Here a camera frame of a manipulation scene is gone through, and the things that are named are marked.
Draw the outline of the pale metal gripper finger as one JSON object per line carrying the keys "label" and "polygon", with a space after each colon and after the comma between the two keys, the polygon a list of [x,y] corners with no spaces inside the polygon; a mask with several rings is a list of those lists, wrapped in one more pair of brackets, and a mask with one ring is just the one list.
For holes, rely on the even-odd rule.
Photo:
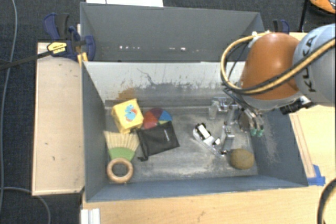
{"label": "pale metal gripper finger", "polygon": [[234,141],[235,135],[232,132],[231,128],[229,126],[224,125],[222,134],[221,134],[221,153],[227,153],[232,148],[232,143]]}
{"label": "pale metal gripper finger", "polygon": [[211,105],[208,108],[208,117],[213,120],[218,114],[227,113],[229,110],[229,99],[224,97],[212,98]]}

